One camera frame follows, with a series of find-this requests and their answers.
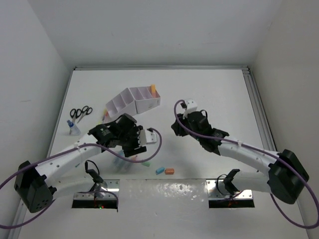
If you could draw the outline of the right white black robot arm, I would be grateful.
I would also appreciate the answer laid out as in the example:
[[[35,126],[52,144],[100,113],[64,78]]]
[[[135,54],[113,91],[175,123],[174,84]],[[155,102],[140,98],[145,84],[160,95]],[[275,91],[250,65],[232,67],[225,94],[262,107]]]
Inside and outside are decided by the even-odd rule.
[[[256,169],[255,173],[232,169],[216,183],[216,189],[222,195],[233,196],[250,189],[270,193],[284,203],[294,204],[310,178],[292,151],[267,151],[240,143],[229,133],[213,128],[205,111],[175,114],[171,128],[177,136],[190,135],[210,153]]]

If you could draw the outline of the orange marker cap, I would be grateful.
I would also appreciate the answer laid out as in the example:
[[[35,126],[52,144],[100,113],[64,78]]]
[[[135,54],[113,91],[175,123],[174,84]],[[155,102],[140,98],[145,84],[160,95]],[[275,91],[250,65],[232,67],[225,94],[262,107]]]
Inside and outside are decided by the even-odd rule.
[[[164,173],[166,175],[173,175],[174,174],[174,169],[173,168],[166,168]]]

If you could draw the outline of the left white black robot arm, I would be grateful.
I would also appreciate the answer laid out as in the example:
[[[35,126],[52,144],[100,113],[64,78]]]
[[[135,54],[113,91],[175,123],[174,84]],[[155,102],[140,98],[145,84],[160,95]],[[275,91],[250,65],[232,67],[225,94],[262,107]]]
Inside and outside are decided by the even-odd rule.
[[[156,142],[156,135],[150,129],[137,125],[128,114],[115,121],[99,124],[66,148],[67,153],[59,153],[52,160],[32,167],[29,161],[19,166],[20,173],[15,178],[14,189],[31,213],[47,207],[59,191],[55,182],[66,172],[89,158],[103,152],[101,147],[120,146],[125,157],[146,152],[146,145]]]

